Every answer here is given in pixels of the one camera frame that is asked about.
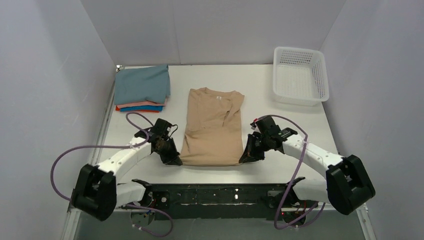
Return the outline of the beige t shirt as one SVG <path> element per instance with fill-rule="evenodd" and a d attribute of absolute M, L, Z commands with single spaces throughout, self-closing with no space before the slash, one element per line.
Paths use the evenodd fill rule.
<path fill-rule="evenodd" d="M 241 107 L 245 96 L 203 87 L 188 94 L 180 159 L 185 166 L 236 166 L 244 152 Z"/>

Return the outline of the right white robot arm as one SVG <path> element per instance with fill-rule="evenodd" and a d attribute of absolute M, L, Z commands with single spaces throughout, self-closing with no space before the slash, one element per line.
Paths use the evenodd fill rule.
<path fill-rule="evenodd" d="M 273 115 L 257 118 L 250 125 L 253 133 L 248 135 L 239 163 L 264 160 L 265 152 L 274 150 L 297 159 L 297 171 L 305 164 L 323 177 L 322 180 L 310 180 L 293 173 L 279 199 L 280 208 L 283 204 L 314 201 L 331 204 L 339 213 L 349 215 L 376 195 L 359 157 L 331 153 L 310 143 L 305 131 L 281 129 Z"/>

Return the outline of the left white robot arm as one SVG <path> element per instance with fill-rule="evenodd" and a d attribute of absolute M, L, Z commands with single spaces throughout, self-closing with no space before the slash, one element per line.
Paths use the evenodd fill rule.
<path fill-rule="evenodd" d="M 142 201 L 149 188 L 147 182 L 134 179 L 121 183 L 120 180 L 152 153 L 158 154 L 165 165 L 181 166 L 183 163 L 172 138 L 173 127 L 158 118 L 153 127 L 136 132 L 129 143 L 119 147 L 111 157 L 96 165 L 83 166 L 70 197 L 71 205 L 104 221 L 116 208 Z"/>

